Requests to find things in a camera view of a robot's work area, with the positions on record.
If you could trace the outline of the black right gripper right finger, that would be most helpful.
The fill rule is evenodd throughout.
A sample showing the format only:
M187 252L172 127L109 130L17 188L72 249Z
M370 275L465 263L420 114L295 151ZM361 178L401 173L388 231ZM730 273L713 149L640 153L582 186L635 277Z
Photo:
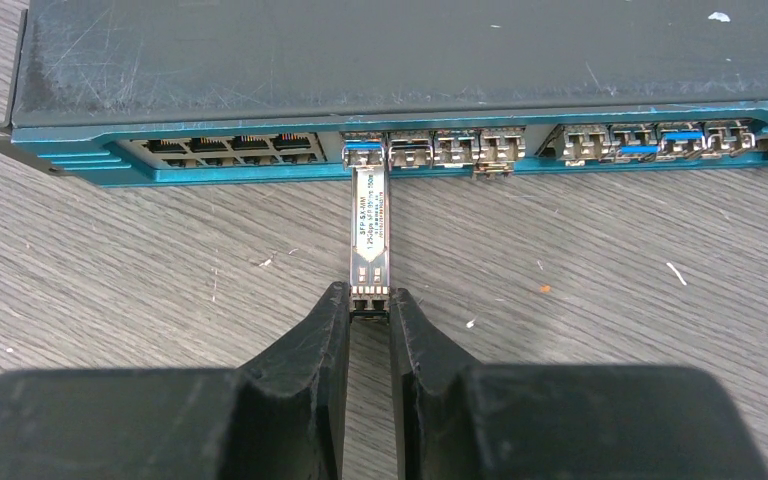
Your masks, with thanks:
M494 364L405 289L389 314L402 479L768 479L711 374L659 364Z

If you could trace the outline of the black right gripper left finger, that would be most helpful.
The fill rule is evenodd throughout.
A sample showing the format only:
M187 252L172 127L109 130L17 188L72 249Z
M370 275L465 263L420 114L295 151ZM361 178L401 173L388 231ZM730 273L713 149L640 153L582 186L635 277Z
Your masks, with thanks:
M235 368L0 374L0 479L338 479L349 292Z

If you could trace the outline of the silver SFP module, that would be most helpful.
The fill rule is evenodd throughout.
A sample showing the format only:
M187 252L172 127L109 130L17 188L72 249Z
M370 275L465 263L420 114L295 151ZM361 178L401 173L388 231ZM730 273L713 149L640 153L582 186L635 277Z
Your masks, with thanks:
M354 320L389 321L390 271L389 168L354 166L349 270Z

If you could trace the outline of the dark grey network switch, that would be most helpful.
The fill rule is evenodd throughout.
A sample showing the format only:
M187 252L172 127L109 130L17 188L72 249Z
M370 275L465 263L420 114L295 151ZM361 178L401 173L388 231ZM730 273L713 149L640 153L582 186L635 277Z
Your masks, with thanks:
M768 1L33 1L0 153L104 187L768 166Z

